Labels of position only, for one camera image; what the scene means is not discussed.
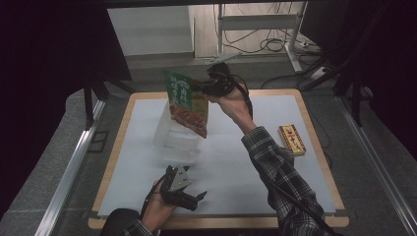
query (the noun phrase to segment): plaid sleeve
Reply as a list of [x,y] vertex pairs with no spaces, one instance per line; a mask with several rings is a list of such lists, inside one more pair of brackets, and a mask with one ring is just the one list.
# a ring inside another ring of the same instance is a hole
[[[245,135],[242,143],[260,171],[285,193],[324,218],[316,193],[293,167],[293,154],[277,145],[264,127],[258,127]],[[261,179],[268,188],[268,203],[276,210],[282,235],[327,235],[312,217],[281,196],[264,178]]]
[[142,224],[140,220],[124,229],[121,236],[152,236],[153,234]]

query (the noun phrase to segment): right hand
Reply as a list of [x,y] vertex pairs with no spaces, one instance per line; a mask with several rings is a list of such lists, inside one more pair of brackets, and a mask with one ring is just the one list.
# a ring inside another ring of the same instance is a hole
[[212,103],[220,105],[221,110],[228,115],[244,134],[256,128],[249,114],[249,108],[246,104],[242,92],[238,88],[234,88],[231,93],[226,96],[208,95],[208,100]]

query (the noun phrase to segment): left hand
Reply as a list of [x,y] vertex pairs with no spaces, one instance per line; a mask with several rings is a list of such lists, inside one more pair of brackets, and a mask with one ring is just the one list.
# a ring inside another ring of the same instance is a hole
[[148,207],[142,217],[142,223],[154,232],[162,227],[177,206],[166,205],[159,193],[162,182],[156,187],[149,199]]

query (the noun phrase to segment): black backdrop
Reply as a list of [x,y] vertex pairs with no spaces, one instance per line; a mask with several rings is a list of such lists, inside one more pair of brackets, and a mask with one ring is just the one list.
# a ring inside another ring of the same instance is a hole
[[0,2],[1,216],[91,71],[130,80],[106,10],[54,2]]
[[372,9],[381,1],[388,2],[387,10],[355,62],[362,73],[362,86],[374,94],[371,107],[417,159],[417,2],[309,2],[300,31],[325,52],[337,48],[328,59],[339,65],[352,52]]

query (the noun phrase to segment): gray floor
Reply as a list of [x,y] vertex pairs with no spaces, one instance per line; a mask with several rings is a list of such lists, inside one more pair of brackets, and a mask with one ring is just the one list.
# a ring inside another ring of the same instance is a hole
[[[155,66],[141,68],[136,65],[143,64],[132,60],[129,61],[129,65],[133,80],[126,84],[139,91],[163,90],[161,68],[175,70],[194,78],[207,77],[208,65],[204,61],[193,61],[192,64],[179,65],[178,61],[165,61],[158,64],[159,68]],[[229,65],[234,74],[247,80],[250,89],[259,89],[268,79],[277,76],[293,75],[287,58],[282,56],[236,59],[230,61]],[[334,81],[328,81],[311,91],[303,92],[303,96],[322,147],[330,159],[333,178],[349,213],[349,225],[345,228],[337,228],[336,231],[345,235],[408,235],[364,151],[348,126],[339,103],[332,95],[333,84]],[[287,89],[296,85],[296,77],[284,77],[270,81],[263,86],[263,89]],[[96,130],[101,135],[108,134],[107,145],[103,150],[100,150],[99,144],[89,147],[83,167],[61,211],[53,235],[98,235],[99,233],[88,228],[87,220],[91,216],[90,209],[129,98],[129,94],[121,89],[110,84],[107,84],[107,87],[111,95],[106,101],[104,115],[99,120]],[[416,161],[381,123],[369,108],[367,101],[362,102],[361,108],[364,130],[399,191],[416,211],[417,186],[414,183],[417,177]],[[3,216],[0,235],[34,234],[84,126],[84,97],[83,92],[79,91],[68,98],[66,114],[53,139],[9,211]]]

